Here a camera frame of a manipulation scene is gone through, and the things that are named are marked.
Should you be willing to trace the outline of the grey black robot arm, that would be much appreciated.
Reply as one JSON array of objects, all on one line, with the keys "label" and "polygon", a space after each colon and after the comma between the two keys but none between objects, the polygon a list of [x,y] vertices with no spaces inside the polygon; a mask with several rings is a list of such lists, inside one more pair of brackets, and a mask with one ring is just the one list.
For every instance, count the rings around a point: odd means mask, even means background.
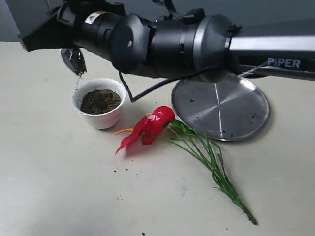
[{"label": "grey black robot arm", "polygon": [[20,42],[26,51],[83,48],[116,70],[175,79],[226,70],[254,76],[315,78],[315,21],[237,26],[202,8],[179,14],[170,0],[156,21],[127,14],[122,3],[65,0]]}]

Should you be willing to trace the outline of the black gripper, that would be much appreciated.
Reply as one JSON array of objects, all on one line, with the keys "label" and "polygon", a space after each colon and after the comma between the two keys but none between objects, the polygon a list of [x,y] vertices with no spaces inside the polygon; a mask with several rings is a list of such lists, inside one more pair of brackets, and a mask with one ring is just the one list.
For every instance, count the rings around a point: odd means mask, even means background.
[{"label": "black gripper", "polygon": [[65,0],[27,35],[20,35],[28,51],[84,48],[108,61],[128,60],[123,3],[105,0]]}]

